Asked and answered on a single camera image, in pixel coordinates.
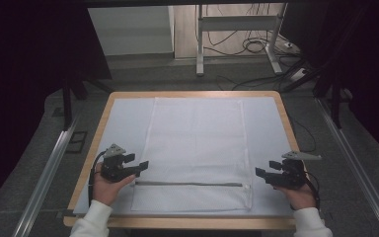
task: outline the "white desk leg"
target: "white desk leg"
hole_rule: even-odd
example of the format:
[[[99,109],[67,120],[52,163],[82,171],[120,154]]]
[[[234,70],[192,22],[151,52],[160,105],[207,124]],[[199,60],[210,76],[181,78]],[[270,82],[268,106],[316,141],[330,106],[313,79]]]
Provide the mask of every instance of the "white desk leg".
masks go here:
[[[287,3],[284,3],[279,9],[278,15],[275,20],[275,27],[272,32],[272,37],[270,38],[269,43],[266,44],[265,50],[266,54],[269,58],[270,64],[272,65],[273,72],[275,74],[282,74],[281,67],[279,66],[278,60],[275,57],[275,53],[273,51],[275,47],[276,38],[279,34],[279,29],[281,28],[282,19],[284,18],[285,8],[287,7]]]
[[[198,47],[196,52],[196,75],[204,75],[204,49],[202,46],[202,5],[198,5]]]

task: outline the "white metal table frame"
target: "white metal table frame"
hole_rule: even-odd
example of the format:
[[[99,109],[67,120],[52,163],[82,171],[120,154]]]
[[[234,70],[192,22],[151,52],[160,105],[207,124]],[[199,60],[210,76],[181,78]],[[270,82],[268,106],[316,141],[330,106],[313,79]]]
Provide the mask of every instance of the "white metal table frame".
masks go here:
[[[198,5],[198,46],[196,52],[196,75],[204,75],[204,55],[202,45],[203,32],[225,31],[272,31],[269,42],[266,43],[265,51],[273,72],[282,74],[281,67],[273,51],[276,38],[281,28],[287,3],[283,3],[276,16],[232,16],[232,17],[202,17],[202,5]]]

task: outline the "forearm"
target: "forearm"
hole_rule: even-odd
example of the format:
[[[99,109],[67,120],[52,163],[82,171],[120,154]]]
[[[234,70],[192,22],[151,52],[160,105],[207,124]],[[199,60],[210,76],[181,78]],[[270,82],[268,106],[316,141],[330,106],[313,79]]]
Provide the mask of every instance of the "forearm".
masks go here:
[[[314,207],[294,211],[296,232],[294,237],[332,237],[332,231],[322,222]]]
[[[107,237],[109,235],[107,222],[112,211],[111,207],[92,200],[92,204],[84,218],[77,220],[73,225],[70,236]]]

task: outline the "wooden floor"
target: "wooden floor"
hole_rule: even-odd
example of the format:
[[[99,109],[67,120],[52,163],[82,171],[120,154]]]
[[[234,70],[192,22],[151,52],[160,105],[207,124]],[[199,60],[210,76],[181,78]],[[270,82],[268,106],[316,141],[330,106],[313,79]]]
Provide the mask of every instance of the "wooden floor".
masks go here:
[[[246,16],[276,15],[281,4],[223,4],[203,5],[203,16]],[[198,6],[174,6],[175,13],[175,58],[196,57]],[[204,56],[256,55],[265,54],[261,43],[251,44],[250,51],[244,50],[246,39],[270,39],[265,31],[206,32],[203,34]],[[285,40],[278,38],[276,45],[283,47]]]

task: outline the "hand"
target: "hand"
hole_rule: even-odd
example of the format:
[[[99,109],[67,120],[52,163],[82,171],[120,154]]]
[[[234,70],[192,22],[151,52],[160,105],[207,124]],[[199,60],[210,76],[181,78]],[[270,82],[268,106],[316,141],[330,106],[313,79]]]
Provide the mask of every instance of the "hand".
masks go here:
[[[316,207],[316,200],[313,196],[313,192],[307,185],[304,185],[298,190],[289,190],[283,187],[274,188],[282,191],[290,201],[291,206],[296,210],[307,207]]]
[[[101,176],[101,166],[102,163],[98,163],[95,168],[93,197],[94,200],[105,205],[111,205],[115,201],[119,190],[130,184],[135,179],[135,176],[131,175],[120,182],[112,183]]]

